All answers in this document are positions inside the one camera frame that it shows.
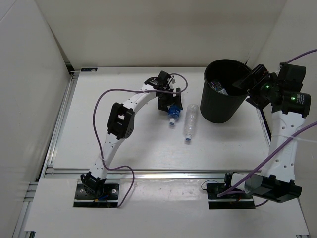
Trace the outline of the blue label plastic bottle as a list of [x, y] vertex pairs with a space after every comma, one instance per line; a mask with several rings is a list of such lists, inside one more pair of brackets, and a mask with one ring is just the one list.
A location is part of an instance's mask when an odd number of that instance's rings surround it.
[[182, 107], [178, 105], [172, 105], [168, 111], [169, 125], [174, 126], [179, 118], [182, 111]]

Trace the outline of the orange label plastic bottle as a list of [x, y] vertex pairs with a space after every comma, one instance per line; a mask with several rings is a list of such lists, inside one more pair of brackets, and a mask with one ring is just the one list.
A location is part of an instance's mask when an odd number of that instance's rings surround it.
[[210, 82], [211, 84], [211, 87], [217, 91], [218, 93], [221, 93], [223, 95], [227, 95], [228, 96], [228, 93], [226, 91], [226, 89], [223, 87], [223, 85], [220, 83], [220, 81], [218, 79], [214, 79]]

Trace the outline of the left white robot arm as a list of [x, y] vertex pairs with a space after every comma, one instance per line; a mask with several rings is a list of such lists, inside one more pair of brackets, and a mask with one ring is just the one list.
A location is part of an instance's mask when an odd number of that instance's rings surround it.
[[[188, 83], [186, 82], [184, 89], [172, 89], [168, 81], [161, 83], [157, 77], [153, 77], [149, 78], [139, 90], [114, 88], [104, 91], [98, 97], [93, 110], [92, 124], [100, 152], [94, 165], [86, 174], [80, 176], [80, 180], [87, 194], [94, 199], [102, 197], [104, 193], [104, 183], [109, 171], [127, 168], [132, 173], [132, 179], [135, 178], [134, 171], [130, 166], [124, 165], [111, 168], [110, 164], [121, 144], [131, 136], [134, 130], [136, 113], [154, 98], [158, 99], [158, 109], [168, 112], [169, 108], [175, 104], [175, 99], [178, 98], [187, 87]], [[104, 142], [101, 142], [96, 126], [97, 109], [102, 98], [107, 93], [116, 91], [132, 93], [133, 96], [123, 103], [116, 102], [112, 105], [106, 125], [107, 135]]]

